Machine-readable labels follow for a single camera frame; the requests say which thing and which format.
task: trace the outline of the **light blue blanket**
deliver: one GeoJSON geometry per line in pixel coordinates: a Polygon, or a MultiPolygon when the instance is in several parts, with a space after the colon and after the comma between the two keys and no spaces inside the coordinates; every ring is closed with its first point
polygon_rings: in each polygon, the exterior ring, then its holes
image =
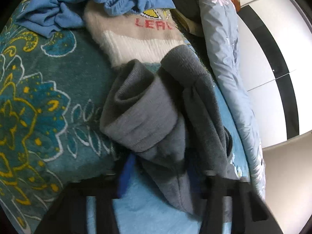
{"type": "Polygon", "coordinates": [[[233,115],[250,169],[251,182],[265,198],[265,164],[259,129],[239,71],[238,22],[231,0],[199,0],[207,54],[233,115]]]}
{"type": "MultiPolygon", "coordinates": [[[[16,24],[50,38],[64,28],[81,28],[81,13],[86,0],[31,0],[17,17],[16,24]]],[[[175,8],[172,0],[94,0],[103,4],[108,15],[142,13],[148,9],[175,8]]]]}

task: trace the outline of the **white cabinet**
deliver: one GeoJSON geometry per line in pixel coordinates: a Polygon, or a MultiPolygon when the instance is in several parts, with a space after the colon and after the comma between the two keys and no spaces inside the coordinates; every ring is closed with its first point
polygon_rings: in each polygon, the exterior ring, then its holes
{"type": "Polygon", "coordinates": [[[312,33],[290,0],[256,0],[238,13],[240,72],[263,147],[312,130],[312,33]]]}

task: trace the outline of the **gray fleece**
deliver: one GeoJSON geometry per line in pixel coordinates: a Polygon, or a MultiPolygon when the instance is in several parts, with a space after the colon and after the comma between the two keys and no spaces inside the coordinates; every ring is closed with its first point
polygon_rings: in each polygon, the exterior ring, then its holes
{"type": "Polygon", "coordinates": [[[185,166],[190,144],[202,173],[235,177],[231,137],[223,127],[210,74],[187,46],[172,49],[153,74],[137,60],[119,73],[106,99],[101,131],[140,156],[143,168],[176,208],[200,214],[185,166]]]}

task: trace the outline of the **bed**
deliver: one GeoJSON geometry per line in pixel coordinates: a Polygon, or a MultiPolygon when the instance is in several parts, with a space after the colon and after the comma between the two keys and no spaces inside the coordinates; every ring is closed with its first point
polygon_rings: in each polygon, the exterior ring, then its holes
{"type": "MultiPolygon", "coordinates": [[[[0,137],[0,206],[20,234],[35,231],[66,184],[112,174],[118,159],[114,143],[98,128],[116,77],[108,58],[86,29],[62,30],[47,39],[16,25],[28,2],[21,1],[0,34],[0,135],[5,135],[0,137]]],[[[179,29],[211,71],[204,40],[179,29]]],[[[250,180],[232,114],[217,83],[214,89],[233,138],[231,164],[238,178],[250,180]]],[[[87,205],[88,231],[95,233],[94,198],[87,205]]],[[[113,205],[122,234],[198,233],[201,224],[170,206],[139,166],[126,194],[113,205]]],[[[230,233],[230,222],[223,232],[230,233]]]]}

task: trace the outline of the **teal floral blanket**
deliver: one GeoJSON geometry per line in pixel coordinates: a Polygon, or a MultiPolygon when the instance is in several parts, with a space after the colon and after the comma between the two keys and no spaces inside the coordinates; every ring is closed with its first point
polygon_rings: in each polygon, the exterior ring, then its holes
{"type": "Polygon", "coordinates": [[[111,172],[118,157],[98,130],[115,79],[84,29],[50,39],[15,24],[0,35],[0,204],[33,233],[64,185],[111,172]]]}

